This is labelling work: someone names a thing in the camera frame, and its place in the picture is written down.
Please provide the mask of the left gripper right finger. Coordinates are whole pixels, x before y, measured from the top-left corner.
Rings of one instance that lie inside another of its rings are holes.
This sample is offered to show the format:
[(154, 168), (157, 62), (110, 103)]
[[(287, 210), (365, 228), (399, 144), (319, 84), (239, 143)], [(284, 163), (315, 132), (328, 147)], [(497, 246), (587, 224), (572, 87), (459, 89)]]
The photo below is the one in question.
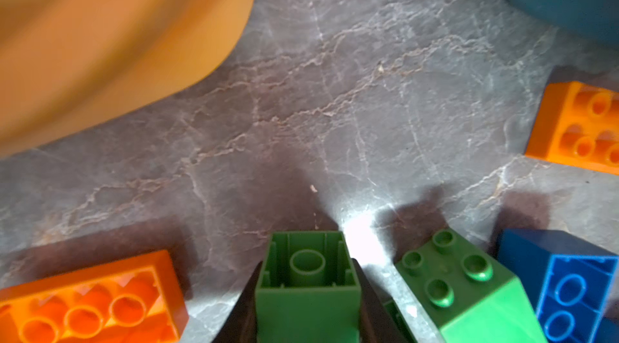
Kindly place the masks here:
[(356, 259), (352, 259), (361, 288), (361, 306), (359, 311), (359, 331), (361, 342), (405, 343), (405, 336), (399, 331), (385, 307), (372, 288)]

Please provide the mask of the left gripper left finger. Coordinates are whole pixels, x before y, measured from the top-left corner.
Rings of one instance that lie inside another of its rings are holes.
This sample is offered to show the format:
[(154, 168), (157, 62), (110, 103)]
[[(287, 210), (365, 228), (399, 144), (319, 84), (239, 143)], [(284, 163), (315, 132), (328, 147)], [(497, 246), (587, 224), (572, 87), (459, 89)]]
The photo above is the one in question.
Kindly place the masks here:
[(259, 262), (213, 343), (257, 342), (255, 289), (261, 267), (262, 262)]

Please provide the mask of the green lego cluster top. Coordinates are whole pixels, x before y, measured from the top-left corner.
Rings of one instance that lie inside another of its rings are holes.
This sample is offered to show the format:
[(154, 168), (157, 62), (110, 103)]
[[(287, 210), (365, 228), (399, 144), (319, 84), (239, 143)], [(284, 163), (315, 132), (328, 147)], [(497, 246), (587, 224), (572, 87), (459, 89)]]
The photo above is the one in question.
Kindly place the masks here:
[(255, 288), (259, 342), (358, 342), (361, 302), (342, 232), (272, 233)]

